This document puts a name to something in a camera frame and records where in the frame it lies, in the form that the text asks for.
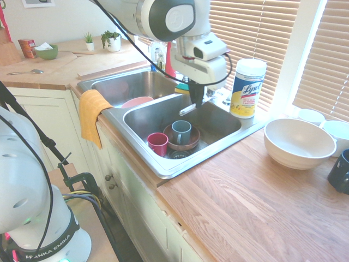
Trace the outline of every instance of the cabinet knob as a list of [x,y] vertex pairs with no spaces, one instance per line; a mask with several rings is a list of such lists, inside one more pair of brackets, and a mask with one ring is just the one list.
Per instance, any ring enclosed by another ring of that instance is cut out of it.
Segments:
[[109,185],[109,189],[110,190],[113,190],[115,187],[119,187],[118,184],[115,183],[115,184],[110,184]]
[[110,181],[110,179],[111,179],[112,177],[113,177],[113,176],[106,175],[106,176],[105,176],[105,180],[106,180],[106,181]]

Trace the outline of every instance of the stainless steel sink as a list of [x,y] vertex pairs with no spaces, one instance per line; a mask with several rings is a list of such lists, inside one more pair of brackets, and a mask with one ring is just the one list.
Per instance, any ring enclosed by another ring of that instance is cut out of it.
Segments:
[[176,82],[149,70],[138,70],[133,74],[126,73],[79,83],[84,91],[96,89],[116,108],[136,97],[157,99],[173,94],[176,85]]
[[[120,91],[123,89],[115,83],[123,83],[129,90],[134,90],[132,96],[129,93],[125,95]],[[111,104],[115,107],[104,110],[102,114],[161,178],[179,175],[259,130],[269,120],[268,114],[262,110],[258,110],[255,117],[247,120],[236,118],[228,112],[228,106],[224,107],[220,99],[211,99],[201,108],[181,117],[179,111],[191,105],[191,101],[188,95],[174,93],[176,85],[177,83],[159,73],[144,70],[79,83],[84,91],[95,88],[109,102],[114,101]],[[144,94],[150,94],[156,99],[133,108],[120,108],[128,98]],[[160,157],[148,147],[147,137],[151,133],[162,132],[176,120],[187,120],[199,129],[200,141],[192,150],[181,152],[180,159],[173,159],[177,152],[170,148],[167,148],[165,157]]]
[[[201,134],[199,145],[190,151],[191,154],[241,128],[241,123],[236,117],[211,103],[205,103],[199,110],[194,110],[182,117],[179,116],[178,112],[188,105],[191,105],[189,96],[175,96],[169,100],[127,112],[124,122],[144,143],[148,144],[149,134],[163,132],[174,121],[186,120]],[[173,151],[168,150],[167,158],[171,158],[172,153]]]

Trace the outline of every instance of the lysol wipes container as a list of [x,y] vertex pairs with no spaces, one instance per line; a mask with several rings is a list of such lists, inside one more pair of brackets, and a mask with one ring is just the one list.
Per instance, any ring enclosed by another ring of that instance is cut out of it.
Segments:
[[240,59],[231,97],[230,113],[239,118],[253,117],[260,97],[267,63],[259,59]]

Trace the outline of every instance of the pink plate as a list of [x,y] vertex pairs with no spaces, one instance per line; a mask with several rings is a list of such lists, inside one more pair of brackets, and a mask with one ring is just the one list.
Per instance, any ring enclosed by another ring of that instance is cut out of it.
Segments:
[[154,100],[151,97],[136,97],[134,99],[131,99],[127,101],[125,104],[121,106],[121,108],[132,108],[133,106],[141,105],[145,102],[149,102]]

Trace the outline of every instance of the dark blue mug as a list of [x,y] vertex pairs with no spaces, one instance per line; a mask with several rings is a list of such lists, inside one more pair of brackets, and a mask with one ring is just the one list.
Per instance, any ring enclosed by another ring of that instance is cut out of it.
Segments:
[[339,156],[327,180],[339,193],[349,195],[349,149]]

